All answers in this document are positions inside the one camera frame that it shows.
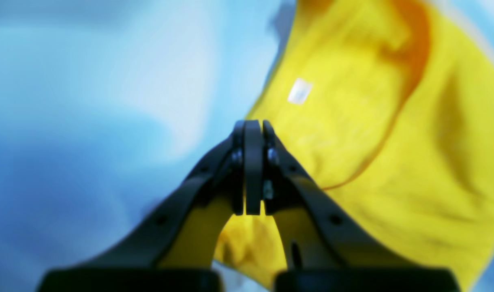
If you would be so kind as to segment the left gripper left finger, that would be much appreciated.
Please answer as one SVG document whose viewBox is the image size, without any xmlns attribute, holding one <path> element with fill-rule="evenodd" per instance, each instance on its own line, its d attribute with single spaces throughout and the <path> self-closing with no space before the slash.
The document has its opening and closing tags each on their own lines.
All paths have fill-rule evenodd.
<svg viewBox="0 0 494 292">
<path fill-rule="evenodd" d="M 212 148 L 194 166 L 182 184 L 137 228 L 108 251 L 83 264 L 85 268 L 154 268 L 167 255 L 183 227 L 189 227 L 191 211 L 209 207 L 223 194 L 223 222 L 241 214 L 244 194 L 244 120 L 235 123 L 231 135 Z"/>
</svg>

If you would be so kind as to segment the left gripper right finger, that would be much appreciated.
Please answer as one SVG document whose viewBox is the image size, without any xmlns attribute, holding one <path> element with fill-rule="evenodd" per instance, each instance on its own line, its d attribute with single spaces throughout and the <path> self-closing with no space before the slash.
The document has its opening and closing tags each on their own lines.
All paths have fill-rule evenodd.
<svg viewBox="0 0 494 292">
<path fill-rule="evenodd" d="M 330 199 L 267 120 L 245 122 L 245 207 L 274 218 L 289 269 L 414 267 Z"/>
</svg>

